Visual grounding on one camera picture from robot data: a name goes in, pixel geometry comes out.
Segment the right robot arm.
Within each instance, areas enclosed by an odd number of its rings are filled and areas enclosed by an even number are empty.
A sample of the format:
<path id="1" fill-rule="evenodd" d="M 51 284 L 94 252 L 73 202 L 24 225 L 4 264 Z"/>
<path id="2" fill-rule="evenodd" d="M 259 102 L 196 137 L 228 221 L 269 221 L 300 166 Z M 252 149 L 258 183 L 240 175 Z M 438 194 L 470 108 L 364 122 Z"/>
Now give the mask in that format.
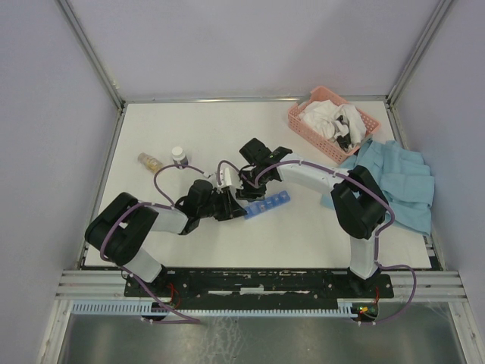
<path id="1" fill-rule="evenodd" d="M 394 221 L 394 213 L 378 183 L 363 166 L 330 168 L 304 160 L 291 149 L 271 151 L 253 138 L 239 153 L 249 166 L 239 173 L 242 187 L 236 198 L 253 202 L 262 199 L 266 184 L 287 182 L 329 194 L 340 227 L 350 238 L 348 288 L 364 297 L 375 288 L 382 268 L 378 262 L 380 233 Z"/>

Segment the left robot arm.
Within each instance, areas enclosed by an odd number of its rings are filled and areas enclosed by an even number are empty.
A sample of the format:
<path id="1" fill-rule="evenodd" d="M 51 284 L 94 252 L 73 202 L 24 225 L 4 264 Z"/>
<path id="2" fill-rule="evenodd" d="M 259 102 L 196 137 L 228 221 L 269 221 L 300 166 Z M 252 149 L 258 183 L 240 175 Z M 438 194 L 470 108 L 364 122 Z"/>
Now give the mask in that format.
<path id="1" fill-rule="evenodd" d="M 196 180 L 174 206 L 140 202 L 129 193 L 119 194 L 85 231 L 85 241 L 100 258 L 141 278 L 152 296 L 167 289 L 167 269 L 142 245 L 151 231 L 187 235 L 203 218 L 228 221 L 247 215 L 228 187 L 218 190 L 207 180 Z"/>

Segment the clear bottle of yellow capsules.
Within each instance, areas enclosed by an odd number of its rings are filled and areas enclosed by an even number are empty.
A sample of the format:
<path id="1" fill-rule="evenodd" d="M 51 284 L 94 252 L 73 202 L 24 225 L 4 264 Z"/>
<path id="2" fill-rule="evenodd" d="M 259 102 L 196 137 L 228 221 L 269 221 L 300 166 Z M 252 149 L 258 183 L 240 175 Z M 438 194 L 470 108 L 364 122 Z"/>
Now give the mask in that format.
<path id="1" fill-rule="evenodd" d="M 153 174 L 157 173 L 164 167 L 158 159 L 144 152 L 138 155 L 137 160 L 146 170 Z"/>

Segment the blue weekly pill organizer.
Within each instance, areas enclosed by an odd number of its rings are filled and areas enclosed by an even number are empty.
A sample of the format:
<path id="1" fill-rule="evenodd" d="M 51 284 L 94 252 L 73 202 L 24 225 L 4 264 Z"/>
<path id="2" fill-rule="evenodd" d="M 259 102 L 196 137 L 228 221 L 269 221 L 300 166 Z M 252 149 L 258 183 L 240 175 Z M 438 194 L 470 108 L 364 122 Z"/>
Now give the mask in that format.
<path id="1" fill-rule="evenodd" d="M 263 200 L 251 202 L 244 208 L 246 211 L 244 219 L 249 220 L 251 218 L 254 218 L 272 209 L 287 204 L 288 202 L 290 202 L 290 200 L 290 195 L 286 190 L 284 190 L 279 193 L 270 195 Z"/>

